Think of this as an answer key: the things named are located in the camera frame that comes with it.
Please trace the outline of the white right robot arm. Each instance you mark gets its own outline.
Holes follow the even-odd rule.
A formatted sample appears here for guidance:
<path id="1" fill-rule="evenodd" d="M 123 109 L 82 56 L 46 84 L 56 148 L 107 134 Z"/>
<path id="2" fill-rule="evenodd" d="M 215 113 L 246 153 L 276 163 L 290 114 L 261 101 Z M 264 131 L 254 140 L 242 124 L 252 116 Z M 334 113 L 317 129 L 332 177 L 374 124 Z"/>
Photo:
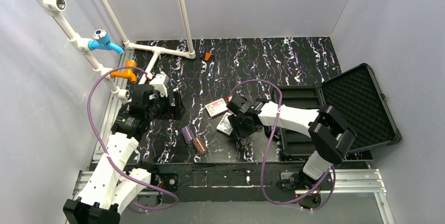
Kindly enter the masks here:
<path id="1" fill-rule="evenodd" d="M 317 181 L 332 165 L 345 159 L 357 137 L 356 131 L 331 105 L 320 110 L 298 109 L 266 99 L 249 101 L 241 95 L 232 98 L 228 120 L 238 140 L 267 126 L 298 132 L 309 137 L 315 151 L 300 171 L 301 177 Z"/>

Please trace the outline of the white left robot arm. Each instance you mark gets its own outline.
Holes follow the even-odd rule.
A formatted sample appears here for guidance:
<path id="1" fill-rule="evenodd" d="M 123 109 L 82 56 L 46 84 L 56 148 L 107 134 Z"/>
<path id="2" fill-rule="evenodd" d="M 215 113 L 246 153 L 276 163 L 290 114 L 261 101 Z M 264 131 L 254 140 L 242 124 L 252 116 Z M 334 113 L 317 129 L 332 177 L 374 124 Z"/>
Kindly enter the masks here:
<path id="1" fill-rule="evenodd" d="M 181 93 L 164 84 L 136 85 L 131 100 L 118 110 L 107 143 L 98 137 L 103 154 L 76 199 L 68 199 L 63 213 L 68 223 L 120 223 L 121 215 L 144 188 L 165 193 L 153 185 L 158 166 L 139 162 L 123 169 L 154 120 L 180 120 L 185 114 Z"/>

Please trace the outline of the black poker set case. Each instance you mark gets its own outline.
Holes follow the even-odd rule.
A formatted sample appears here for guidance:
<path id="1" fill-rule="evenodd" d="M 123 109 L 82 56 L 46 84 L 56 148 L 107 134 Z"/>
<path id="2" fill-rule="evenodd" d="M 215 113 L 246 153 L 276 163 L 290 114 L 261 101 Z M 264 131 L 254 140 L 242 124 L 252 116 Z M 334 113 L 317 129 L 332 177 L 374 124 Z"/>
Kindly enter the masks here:
<path id="1" fill-rule="evenodd" d="M 371 150 L 399 143 L 402 134 L 392 117 L 376 75 L 362 63 L 339 76 L 312 86 L 281 86 L 282 103 L 298 109 L 332 105 L 357 133 L 346 159 L 372 160 Z"/>

